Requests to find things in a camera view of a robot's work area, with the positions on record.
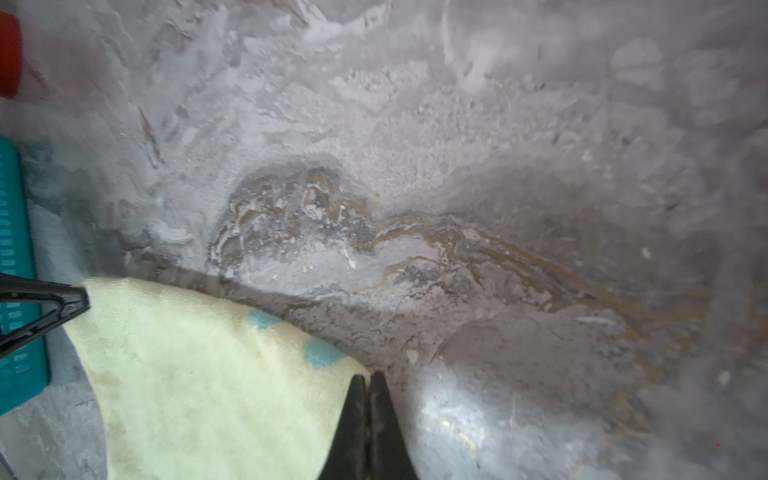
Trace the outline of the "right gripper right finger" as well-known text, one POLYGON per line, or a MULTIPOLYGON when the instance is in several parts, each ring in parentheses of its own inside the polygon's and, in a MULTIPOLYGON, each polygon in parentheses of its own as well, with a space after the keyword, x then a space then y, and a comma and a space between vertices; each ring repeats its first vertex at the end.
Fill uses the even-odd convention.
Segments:
POLYGON ((371 375, 368 387, 367 470, 369 479, 418 480, 381 371, 371 375))

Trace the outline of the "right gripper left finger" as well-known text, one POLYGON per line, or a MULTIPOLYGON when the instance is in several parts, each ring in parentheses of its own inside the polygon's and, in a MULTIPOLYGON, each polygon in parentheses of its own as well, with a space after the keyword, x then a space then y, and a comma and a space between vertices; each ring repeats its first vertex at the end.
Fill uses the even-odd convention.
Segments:
POLYGON ((354 375, 319 480, 363 480, 367 469, 367 388, 354 375))

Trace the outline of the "pale green towel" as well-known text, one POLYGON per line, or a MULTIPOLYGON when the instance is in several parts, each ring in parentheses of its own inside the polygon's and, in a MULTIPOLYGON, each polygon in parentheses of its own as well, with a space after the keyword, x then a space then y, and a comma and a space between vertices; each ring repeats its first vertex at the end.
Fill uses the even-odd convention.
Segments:
POLYGON ((133 278, 84 283, 65 330, 111 479, 314 479, 365 368, 264 311, 133 278))

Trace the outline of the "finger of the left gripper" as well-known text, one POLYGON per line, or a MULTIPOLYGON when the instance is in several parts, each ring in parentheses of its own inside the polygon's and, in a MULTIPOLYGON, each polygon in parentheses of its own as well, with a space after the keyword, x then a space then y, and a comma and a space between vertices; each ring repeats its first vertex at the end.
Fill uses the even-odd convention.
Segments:
POLYGON ((1 334, 1 358, 5 358, 90 309, 83 287, 1 274, 1 303, 50 304, 53 309, 40 319, 1 334))

